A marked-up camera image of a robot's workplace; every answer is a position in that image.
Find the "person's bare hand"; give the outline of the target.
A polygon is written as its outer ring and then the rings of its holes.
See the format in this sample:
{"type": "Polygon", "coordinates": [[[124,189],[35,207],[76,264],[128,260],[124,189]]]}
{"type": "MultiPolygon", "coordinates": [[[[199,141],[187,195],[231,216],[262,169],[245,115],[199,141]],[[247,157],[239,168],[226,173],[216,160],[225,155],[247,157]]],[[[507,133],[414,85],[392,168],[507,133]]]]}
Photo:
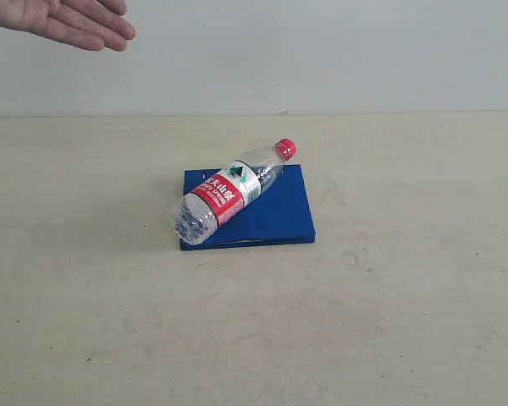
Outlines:
{"type": "Polygon", "coordinates": [[[0,0],[0,27],[87,51],[122,52],[135,38],[122,0],[0,0]]]}

